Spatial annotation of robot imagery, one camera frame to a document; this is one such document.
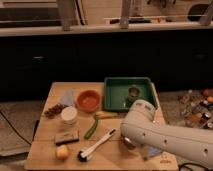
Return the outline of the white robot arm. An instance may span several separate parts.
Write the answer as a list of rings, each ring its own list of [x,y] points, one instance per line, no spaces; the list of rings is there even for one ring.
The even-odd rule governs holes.
[[[155,107],[136,100],[120,124],[134,145],[147,144],[213,169],[213,131],[153,122]]]

